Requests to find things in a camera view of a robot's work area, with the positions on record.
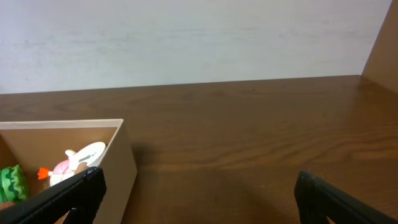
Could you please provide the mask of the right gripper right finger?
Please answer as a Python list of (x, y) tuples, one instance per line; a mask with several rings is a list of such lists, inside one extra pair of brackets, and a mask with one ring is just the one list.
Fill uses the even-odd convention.
[(397, 224), (396, 219), (306, 171), (298, 173), (294, 196), (302, 224)]

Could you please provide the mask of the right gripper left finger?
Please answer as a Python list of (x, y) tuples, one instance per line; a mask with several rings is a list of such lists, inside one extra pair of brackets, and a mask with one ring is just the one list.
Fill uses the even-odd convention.
[(21, 203), (1, 210), (1, 223), (93, 223), (106, 194), (104, 173), (90, 167)]

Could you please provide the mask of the pink white duck toy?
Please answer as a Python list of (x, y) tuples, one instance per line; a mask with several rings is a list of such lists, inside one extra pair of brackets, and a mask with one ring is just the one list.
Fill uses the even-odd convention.
[(53, 170), (41, 167), (37, 173), (39, 180), (49, 179), (50, 186), (59, 184), (75, 175), (78, 166), (85, 163), (88, 167), (93, 165), (104, 153), (106, 144), (104, 142), (94, 142), (78, 152), (68, 149), (65, 151), (67, 160), (58, 163)]

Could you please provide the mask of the green round toy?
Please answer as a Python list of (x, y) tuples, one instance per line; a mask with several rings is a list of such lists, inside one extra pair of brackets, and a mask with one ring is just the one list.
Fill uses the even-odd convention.
[(18, 164), (1, 170), (1, 203), (19, 203), (29, 197), (29, 186), (23, 168)]

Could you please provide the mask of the brown plush bear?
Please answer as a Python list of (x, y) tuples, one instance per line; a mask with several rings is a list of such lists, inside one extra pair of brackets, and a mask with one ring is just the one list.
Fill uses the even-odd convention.
[(14, 202), (4, 202), (4, 203), (0, 203), (0, 211), (5, 210), (9, 207), (14, 206), (15, 203)]

